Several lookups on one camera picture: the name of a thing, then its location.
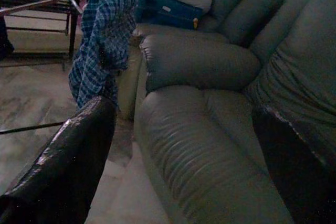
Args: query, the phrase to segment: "seat cushion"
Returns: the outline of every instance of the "seat cushion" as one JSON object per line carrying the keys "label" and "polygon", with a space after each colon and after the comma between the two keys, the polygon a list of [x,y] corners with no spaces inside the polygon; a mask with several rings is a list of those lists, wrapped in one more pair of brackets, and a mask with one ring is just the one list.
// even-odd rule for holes
{"label": "seat cushion", "polygon": [[[226,95],[225,101],[235,102],[237,109],[216,102]],[[244,128],[251,127],[246,119],[249,111],[241,94],[189,86],[162,88],[144,100],[136,118],[140,126],[137,140],[149,151],[190,223],[292,222],[269,176],[260,168],[260,150],[249,153],[255,136],[233,139],[251,134],[251,129]],[[241,128],[227,129],[232,127],[230,120]]]}

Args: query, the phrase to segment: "sofa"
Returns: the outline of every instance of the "sofa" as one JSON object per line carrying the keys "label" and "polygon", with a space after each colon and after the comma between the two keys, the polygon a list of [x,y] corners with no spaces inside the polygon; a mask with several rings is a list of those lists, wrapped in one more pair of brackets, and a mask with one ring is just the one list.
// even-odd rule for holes
{"label": "sofa", "polygon": [[248,47],[211,36],[145,36],[134,134],[172,223],[326,223],[300,212],[323,198],[293,193],[303,205],[288,204],[269,169],[270,160],[284,160],[265,152],[260,139],[272,135],[256,134],[268,126],[252,115],[271,108],[334,174],[335,17],[336,0],[287,0]]}
{"label": "sofa", "polygon": [[154,24],[137,24],[130,43],[129,68],[117,79],[119,116],[133,119],[136,106],[144,97],[146,64],[140,41],[151,34],[215,39],[248,47],[285,0],[212,0],[210,11],[202,16],[197,30]]}

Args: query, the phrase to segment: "sofa armrest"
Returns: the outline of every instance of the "sofa armrest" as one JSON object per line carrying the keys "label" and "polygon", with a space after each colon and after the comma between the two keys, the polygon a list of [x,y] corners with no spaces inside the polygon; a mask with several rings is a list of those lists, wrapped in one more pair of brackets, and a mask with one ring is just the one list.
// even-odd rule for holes
{"label": "sofa armrest", "polygon": [[147,64],[147,92],[171,85],[241,90],[260,69],[248,49],[212,40],[149,35],[140,48]]}
{"label": "sofa armrest", "polygon": [[228,43],[228,39],[220,33],[210,33],[199,30],[189,30],[172,26],[141,23],[136,25],[133,37],[144,38],[148,35],[164,34],[175,37],[193,37],[198,39],[214,40]]}

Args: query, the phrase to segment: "clothing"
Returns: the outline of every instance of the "clothing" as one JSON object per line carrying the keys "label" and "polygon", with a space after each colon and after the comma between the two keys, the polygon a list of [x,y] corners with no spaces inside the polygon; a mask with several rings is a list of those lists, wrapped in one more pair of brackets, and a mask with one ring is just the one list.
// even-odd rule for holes
{"label": "clothing", "polygon": [[69,74],[79,109],[97,95],[118,105],[114,73],[127,68],[134,7],[135,0],[89,0],[82,16],[82,41]]}

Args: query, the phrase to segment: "chair armrest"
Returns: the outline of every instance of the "chair armrest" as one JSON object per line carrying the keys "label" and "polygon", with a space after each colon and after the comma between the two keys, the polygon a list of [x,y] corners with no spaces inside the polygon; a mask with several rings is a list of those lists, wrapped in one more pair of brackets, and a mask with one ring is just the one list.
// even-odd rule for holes
{"label": "chair armrest", "polygon": [[241,90],[260,69],[248,49],[212,40],[149,35],[140,48],[147,64],[147,92],[171,85]]}

